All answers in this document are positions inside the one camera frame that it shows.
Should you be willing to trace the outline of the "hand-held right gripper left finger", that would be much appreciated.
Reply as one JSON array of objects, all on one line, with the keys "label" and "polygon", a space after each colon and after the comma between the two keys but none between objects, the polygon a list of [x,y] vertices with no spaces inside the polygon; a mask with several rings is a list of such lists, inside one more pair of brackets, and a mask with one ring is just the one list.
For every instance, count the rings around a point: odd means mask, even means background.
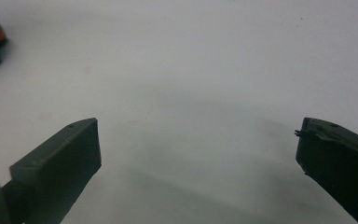
[{"label": "hand-held right gripper left finger", "polygon": [[102,166],[98,120],[71,123],[9,167],[13,224],[60,224]]}]

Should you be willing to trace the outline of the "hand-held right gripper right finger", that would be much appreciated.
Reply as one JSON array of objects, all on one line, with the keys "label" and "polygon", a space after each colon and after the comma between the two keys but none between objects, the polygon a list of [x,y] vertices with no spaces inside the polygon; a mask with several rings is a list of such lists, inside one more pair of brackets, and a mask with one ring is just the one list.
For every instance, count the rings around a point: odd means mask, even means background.
[{"label": "hand-held right gripper right finger", "polygon": [[303,119],[296,161],[358,222],[358,134],[335,123]]}]

